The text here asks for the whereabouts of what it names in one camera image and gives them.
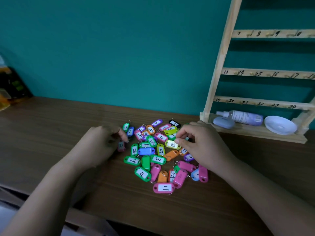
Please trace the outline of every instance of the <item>forearm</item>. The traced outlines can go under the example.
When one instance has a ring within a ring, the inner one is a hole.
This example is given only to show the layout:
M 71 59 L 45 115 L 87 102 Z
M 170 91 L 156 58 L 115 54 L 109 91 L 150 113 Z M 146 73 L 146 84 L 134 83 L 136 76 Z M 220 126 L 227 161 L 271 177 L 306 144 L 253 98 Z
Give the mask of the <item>forearm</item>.
M 80 173 L 62 160 L 45 175 L 2 236 L 60 235 Z
M 216 174 L 250 204 L 274 235 L 315 235 L 314 208 L 247 164 L 232 158 Z

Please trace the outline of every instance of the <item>hand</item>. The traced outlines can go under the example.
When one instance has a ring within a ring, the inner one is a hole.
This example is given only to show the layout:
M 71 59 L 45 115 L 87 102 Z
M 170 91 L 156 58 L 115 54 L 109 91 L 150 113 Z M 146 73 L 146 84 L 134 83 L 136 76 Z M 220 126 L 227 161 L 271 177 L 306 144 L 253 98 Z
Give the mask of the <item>hand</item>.
M 120 127 L 91 127 L 74 148 L 62 159 L 80 173 L 106 161 L 117 149 L 118 142 L 128 142 Z
M 195 143 L 185 140 L 187 136 L 195 138 Z M 185 124 L 176 137 L 177 144 L 185 148 L 198 163 L 215 173 L 227 161 L 236 159 L 215 128 L 203 121 Z

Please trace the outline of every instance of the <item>purple bottle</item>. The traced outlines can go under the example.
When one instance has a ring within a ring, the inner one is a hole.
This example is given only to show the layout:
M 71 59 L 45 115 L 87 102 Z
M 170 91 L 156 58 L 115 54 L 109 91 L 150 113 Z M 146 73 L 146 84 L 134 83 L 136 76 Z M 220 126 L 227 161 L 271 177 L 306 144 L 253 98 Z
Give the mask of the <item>purple bottle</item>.
M 244 123 L 253 126 L 260 126 L 264 121 L 264 117 L 262 115 L 235 110 L 231 110 L 229 112 L 217 111 L 216 114 L 231 119 L 234 122 Z

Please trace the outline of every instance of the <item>barcode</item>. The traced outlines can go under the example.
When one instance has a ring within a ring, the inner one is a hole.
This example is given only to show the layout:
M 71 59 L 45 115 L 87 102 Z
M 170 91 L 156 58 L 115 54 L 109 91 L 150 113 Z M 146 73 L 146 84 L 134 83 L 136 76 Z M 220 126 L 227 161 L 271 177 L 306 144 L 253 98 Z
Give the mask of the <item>barcode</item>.
M 262 120 L 261 116 L 258 115 L 258 116 L 255 117 L 255 122 L 260 122 L 261 120 Z
M 5 89 L 0 89 L 0 94 L 6 99 L 11 99 L 10 94 L 8 94 L 8 92 Z

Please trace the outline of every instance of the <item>wooden base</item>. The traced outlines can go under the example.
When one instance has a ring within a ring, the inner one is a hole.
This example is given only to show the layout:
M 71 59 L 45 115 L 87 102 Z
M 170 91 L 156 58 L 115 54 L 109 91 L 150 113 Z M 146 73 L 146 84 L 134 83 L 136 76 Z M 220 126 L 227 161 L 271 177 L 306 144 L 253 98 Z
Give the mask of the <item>wooden base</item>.
M 218 115 L 210 114 L 208 124 L 211 124 L 212 126 L 214 126 L 218 132 L 238 134 L 238 135 L 256 137 L 256 138 L 267 138 L 267 139 L 272 139 L 272 140 L 279 140 L 279 141 L 286 141 L 286 142 L 293 142 L 293 143 L 304 144 L 307 142 L 307 139 L 304 135 L 297 135 L 297 134 L 278 135 L 269 131 L 265 127 L 264 124 L 261 126 L 251 126 L 251 125 L 242 124 L 242 123 L 235 123 L 235 126 L 232 129 L 225 129 L 223 127 L 219 127 L 213 124 L 213 119 L 215 119 L 216 117 L 218 117 Z

